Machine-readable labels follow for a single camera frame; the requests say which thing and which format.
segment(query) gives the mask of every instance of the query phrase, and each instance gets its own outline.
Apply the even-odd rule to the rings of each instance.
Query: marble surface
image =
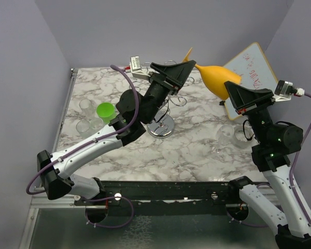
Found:
[[[204,86],[198,71],[191,76],[195,83],[183,87],[183,107],[170,105],[175,132],[167,139],[155,139],[147,132],[136,142],[113,150],[76,171],[84,177],[113,181],[229,181],[246,175],[253,181],[265,181],[251,159],[251,147],[239,149],[232,144],[220,146],[216,133],[223,124],[241,125],[228,119],[220,99]],[[135,82],[144,94],[147,81]],[[110,68],[83,68],[73,88],[64,120],[58,151],[82,140],[76,124],[85,117],[78,106],[83,98],[96,104],[116,104],[129,84]]]

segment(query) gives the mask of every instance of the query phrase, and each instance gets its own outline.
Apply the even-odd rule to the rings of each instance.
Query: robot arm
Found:
[[[230,183],[239,198],[269,225],[280,248],[311,248],[311,209],[290,173],[287,157],[301,150],[303,130],[287,122],[273,123],[267,110],[275,101],[290,100],[291,94],[302,96],[304,90],[280,81],[275,90],[279,98],[269,89],[250,90],[229,81],[224,85],[236,111],[248,117],[259,142],[252,147],[253,162],[270,183],[284,212],[260,194],[247,177]]]
[[[38,171],[42,171],[40,178],[48,199],[55,200],[68,193],[91,199],[103,193],[99,179],[85,178],[74,172],[102,154],[142,136],[146,131],[142,123],[151,123],[166,97],[177,94],[195,63],[188,61],[168,66],[151,63],[150,67],[156,72],[148,74],[150,87],[144,96],[138,92],[136,95],[133,90],[125,91],[116,105],[119,114],[108,125],[65,150],[53,154],[41,151],[37,155]]]

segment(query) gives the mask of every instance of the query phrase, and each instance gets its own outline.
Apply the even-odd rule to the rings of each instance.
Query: yellow funnel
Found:
[[[191,51],[192,48],[190,48],[189,52],[183,59],[184,62],[189,61]],[[240,75],[237,75],[222,66],[199,66],[196,64],[195,67],[201,73],[205,86],[222,100],[226,100],[229,97],[226,87],[224,86],[226,81],[231,81],[236,84],[241,83]]]

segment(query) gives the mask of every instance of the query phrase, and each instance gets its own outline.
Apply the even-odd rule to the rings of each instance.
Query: green cup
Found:
[[[97,114],[105,124],[108,124],[112,119],[116,117],[115,107],[108,102],[101,103],[97,107]]]

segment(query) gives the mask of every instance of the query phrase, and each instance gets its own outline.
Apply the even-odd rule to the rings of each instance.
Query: white wall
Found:
[[[269,45],[293,0],[35,0],[72,67],[192,59],[223,65]]]
[[[266,56],[278,79],[293,82],[311,94],[311,0],[295,0],[270,43]],[[272,108],[275,120],[304,130],[311,121],[311,100],[294,98]],[[311,206],[311,133],[300,153],[295,176]]]
[[[0,0],[0,249],[18,248],[36,173],[51,150],[69,65],[33,0]]]

